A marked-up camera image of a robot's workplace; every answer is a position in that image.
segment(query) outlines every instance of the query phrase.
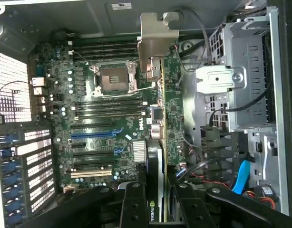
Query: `green circuit board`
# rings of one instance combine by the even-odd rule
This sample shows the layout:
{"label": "green circuit board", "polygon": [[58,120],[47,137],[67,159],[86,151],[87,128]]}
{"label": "green circuit board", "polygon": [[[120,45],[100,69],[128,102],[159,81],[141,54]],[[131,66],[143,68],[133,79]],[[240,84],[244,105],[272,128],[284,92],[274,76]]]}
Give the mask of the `green circuit board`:
{"label": "green circuit board", "polygon": [[[108,38],[97,42],[109,42]],[[123,96],[126,91],[107,91],[104,97],[95,98],[95,74],[89,68],[99,64],[101,71],[125,69],[125,60],[74,61],[68,54],[71,50],[66,44],[52,45],[43,43],[38,47],[39,64],[37,72],[50,73],[49,118],[54,129],[54,147],[56,150],[58,183],[61,187],[78,183],[80,188],[90,188],[102,184],[117,187],[125,181],[136,178],[133,156],[133,142],[150,138],[150,105],[158,103],[160,95],[157,87],[141,90],[131,96]],[[180,119],[183,116],[182,91],[176,86],[180,77],[180,65],[176,55],[171,54],[164,60],[166,143],[168,162],[178,164],[182,160]],[[137,65],[138,88],[151,87],[146,75]],[[102,84],[102,77],[97,83]],[[111,133],[113,136],[72,137],[80,134]],[[72,171],[112,169],[110,176],[85,178],[71,177]]]}

